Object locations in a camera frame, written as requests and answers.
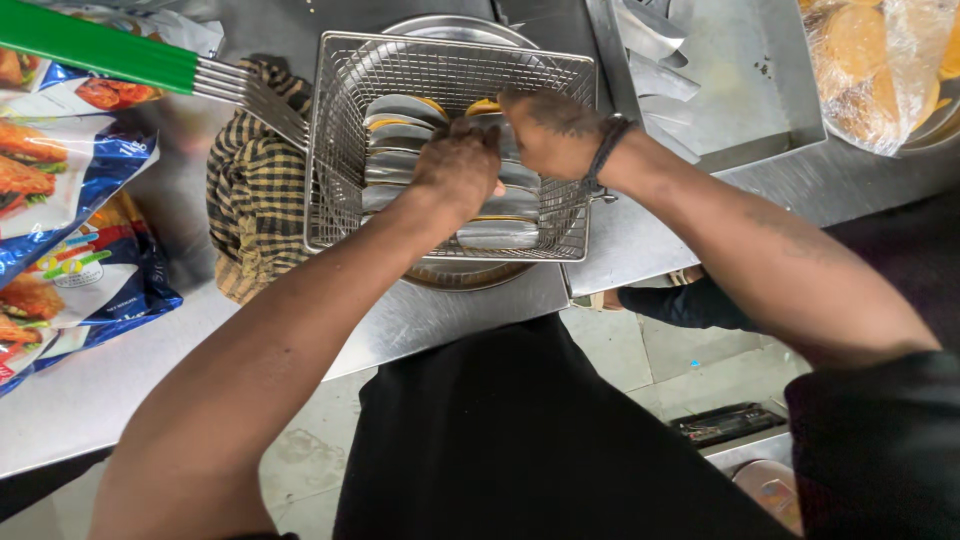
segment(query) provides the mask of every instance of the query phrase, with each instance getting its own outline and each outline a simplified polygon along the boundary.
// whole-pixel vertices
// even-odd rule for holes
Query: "person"
[[[498,101],[541,174],[582,179],[610,142],[611,120],[558,93]],[[277,538],[261,456],[373,303],[499,191],[497,135],[455,121],[390,205],[174,368],[116,446],[90,538]],[[960,533],[960,362],[887,281],[641,130],[597,179],[653,212],[750,320],[811,359],[786,389],[808,536]],[[793,537],[603,381],[556,314],[381,366],[360,400],[337,538]]]

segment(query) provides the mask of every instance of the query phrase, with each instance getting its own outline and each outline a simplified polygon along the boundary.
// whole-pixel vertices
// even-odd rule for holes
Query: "wire fryer basket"
[[[307,151],[303,238],[321,251],[360,227],[360,191],[368,134],[367,106],[386,94],[430,98],[450,117],[503,88],[552,88],[595,107],[593,59],[532,49],[424,37],[327,32]],[[428,258],[573,262],[587,256],[589,189],[579,181],[542,178],[539,243],[522,250],[461,247],[451,238]]]

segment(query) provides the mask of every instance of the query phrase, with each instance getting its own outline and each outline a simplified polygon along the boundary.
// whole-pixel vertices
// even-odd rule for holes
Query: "brown checkered towel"
[[[241,61],[300,114],[311,88],[264,61]],[[206,213],[217,250],[217,287],[243,305],[309,257],[303,247],[303,154],[237,110],[206,161]]]

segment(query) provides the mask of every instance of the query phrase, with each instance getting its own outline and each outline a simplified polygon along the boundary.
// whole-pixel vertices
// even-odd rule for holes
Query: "plastic wrap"
[[[196,23],[166,10],[144,12],[56,4],[48,7],[201,56],[216,52],[224,35],[219,22]],[[85,69],[0,48],[0,116],[93,114],[125,109],[162,95],[159,88],[98,77]]]
[[[824,118],[851,144],[894,156],[940,96],[957,0],[802,0]]]
[[[123,191],[0,289],[0,396],[72,353],[182,304]]]
[[[110,116],[0,119],[0,287],[159,157]]]

